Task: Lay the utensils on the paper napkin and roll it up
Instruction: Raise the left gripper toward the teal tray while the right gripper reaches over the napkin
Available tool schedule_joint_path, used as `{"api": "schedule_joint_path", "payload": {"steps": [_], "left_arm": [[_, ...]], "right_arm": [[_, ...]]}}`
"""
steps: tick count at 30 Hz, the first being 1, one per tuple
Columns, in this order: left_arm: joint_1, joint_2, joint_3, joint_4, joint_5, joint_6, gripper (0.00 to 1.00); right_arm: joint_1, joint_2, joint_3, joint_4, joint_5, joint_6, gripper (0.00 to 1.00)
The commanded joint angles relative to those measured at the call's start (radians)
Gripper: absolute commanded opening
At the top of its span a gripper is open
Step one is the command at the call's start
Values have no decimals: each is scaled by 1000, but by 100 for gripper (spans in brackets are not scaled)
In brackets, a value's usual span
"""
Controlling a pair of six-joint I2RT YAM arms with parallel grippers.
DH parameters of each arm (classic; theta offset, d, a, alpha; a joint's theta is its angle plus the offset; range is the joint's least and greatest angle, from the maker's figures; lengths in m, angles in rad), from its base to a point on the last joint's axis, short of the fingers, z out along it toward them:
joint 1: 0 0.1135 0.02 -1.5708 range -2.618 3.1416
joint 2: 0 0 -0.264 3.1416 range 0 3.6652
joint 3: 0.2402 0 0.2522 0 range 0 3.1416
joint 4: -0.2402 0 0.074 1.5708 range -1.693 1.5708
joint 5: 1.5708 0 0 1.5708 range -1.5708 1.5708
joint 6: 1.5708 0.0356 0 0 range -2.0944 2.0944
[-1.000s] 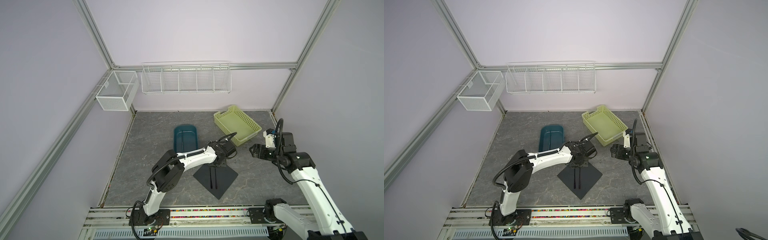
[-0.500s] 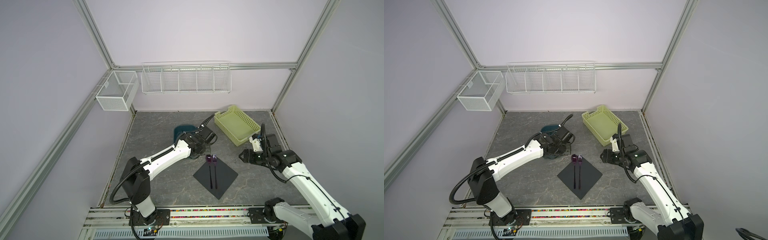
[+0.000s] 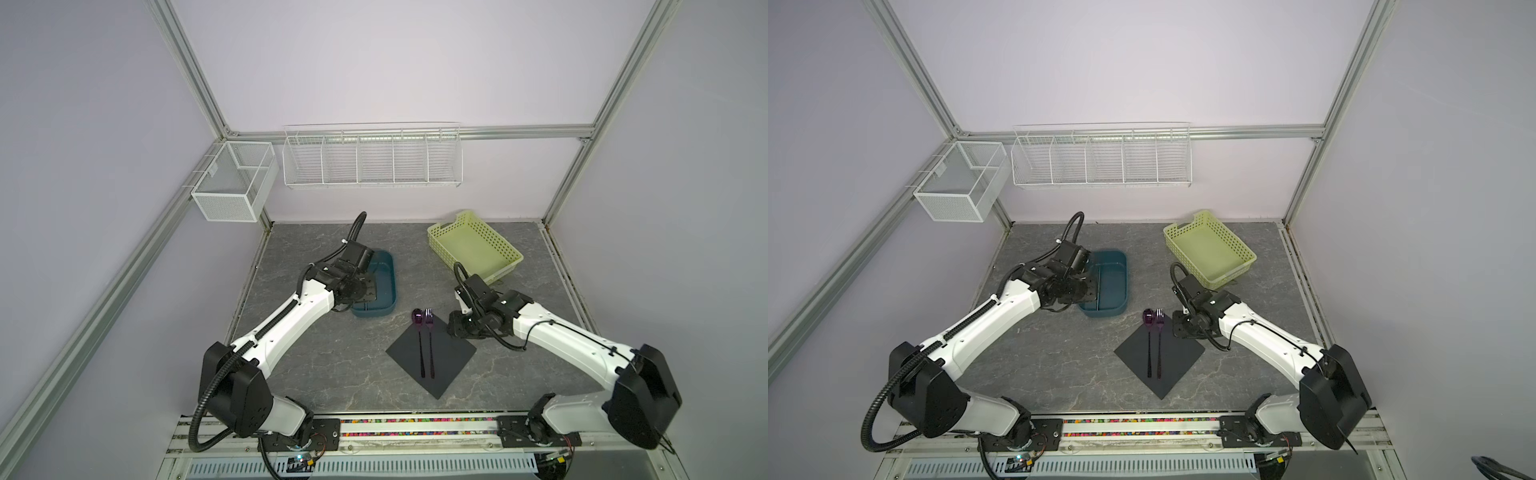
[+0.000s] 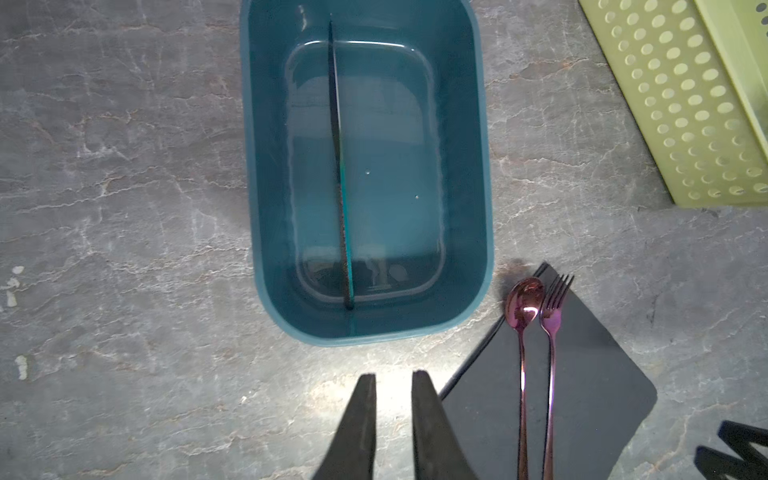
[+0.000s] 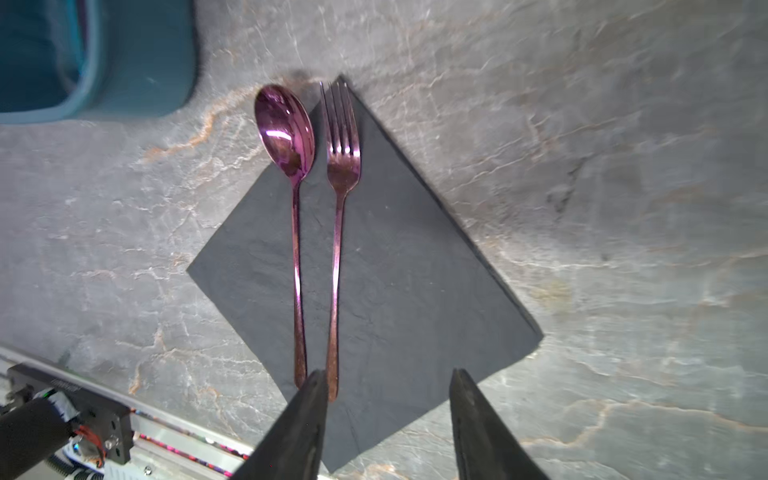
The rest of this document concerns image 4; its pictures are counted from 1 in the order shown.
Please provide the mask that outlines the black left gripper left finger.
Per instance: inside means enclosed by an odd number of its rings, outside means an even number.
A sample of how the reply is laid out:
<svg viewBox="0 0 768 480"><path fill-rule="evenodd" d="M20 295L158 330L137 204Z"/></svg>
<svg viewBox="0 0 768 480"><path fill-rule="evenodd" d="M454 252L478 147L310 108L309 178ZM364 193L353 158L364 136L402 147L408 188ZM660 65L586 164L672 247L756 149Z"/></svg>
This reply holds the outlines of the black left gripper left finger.
<svg viewBox="0 0 768 480"><path fill-rule="evenodd" d="M363 374L355 385L325 458L313 476L314 479L373 478L376 407L376 376Z"/></svg>

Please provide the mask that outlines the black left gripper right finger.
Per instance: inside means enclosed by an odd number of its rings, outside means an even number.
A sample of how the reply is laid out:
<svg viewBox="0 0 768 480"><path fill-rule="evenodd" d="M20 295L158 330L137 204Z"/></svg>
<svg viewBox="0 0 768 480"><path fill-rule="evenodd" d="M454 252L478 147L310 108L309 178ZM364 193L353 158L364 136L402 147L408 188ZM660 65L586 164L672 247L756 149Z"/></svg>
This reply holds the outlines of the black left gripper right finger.
<svg viewBox="0 0 768 480"><path fill-rule="evenodd" d="M411 404L415 478L477 479L427 371L412 374Z"/></svg>

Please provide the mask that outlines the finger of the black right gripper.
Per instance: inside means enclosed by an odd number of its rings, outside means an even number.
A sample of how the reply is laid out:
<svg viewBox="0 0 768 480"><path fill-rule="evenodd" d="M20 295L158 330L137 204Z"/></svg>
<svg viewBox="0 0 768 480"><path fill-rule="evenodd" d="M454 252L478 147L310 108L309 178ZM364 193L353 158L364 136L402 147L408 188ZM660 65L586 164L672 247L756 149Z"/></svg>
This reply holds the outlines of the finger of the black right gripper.
<svg viewBox="0 0 768 480"><path fill-rule="evenodd" d="M767 458L759 453L746 452L733 457L723 452L700 446L696 450L694 465L705 479L767 479Z"/></svg>
<svg viewBox="0 0 768 480"><path fill-rule="evenodd" d="M754 450L767 447L767 430L734 421L723 421L718 436L732 450Z"/></svg>

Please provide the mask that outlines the purple metallic spoon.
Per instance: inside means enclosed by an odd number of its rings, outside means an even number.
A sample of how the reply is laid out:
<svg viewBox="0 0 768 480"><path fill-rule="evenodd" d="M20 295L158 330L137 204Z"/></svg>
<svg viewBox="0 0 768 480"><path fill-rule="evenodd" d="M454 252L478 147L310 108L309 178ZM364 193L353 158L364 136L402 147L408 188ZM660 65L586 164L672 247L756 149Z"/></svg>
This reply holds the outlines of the purple metallic spoon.
<svg viewBox="0 0 768 480"><path fill-rule="evenodd" d="M527 412L526 412L526 353L525 329L539 315L545 296L543 282L536 277L528 277L518 282L507 295L504 305L506 323L517 333L519 349L519 438L517 478L528 479Z"/></svg>

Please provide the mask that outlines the purple metallic fork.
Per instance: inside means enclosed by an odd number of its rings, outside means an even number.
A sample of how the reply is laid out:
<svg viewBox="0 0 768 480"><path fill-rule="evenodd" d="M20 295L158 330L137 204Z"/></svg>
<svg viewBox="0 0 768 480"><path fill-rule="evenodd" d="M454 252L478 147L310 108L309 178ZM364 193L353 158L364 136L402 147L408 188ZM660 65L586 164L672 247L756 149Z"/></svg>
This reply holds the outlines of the purple metallic fork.
<svg viewBox="0 0 768 480"><path fill-rule="evenodd" d="M541 312L540 325L548 337L549 375L546 419L545 450L543 458L543 480L554 479L554 397L556 378L556 335L562 323L565 298L575 279L574 275L561 275L548 288Z"/></svg>

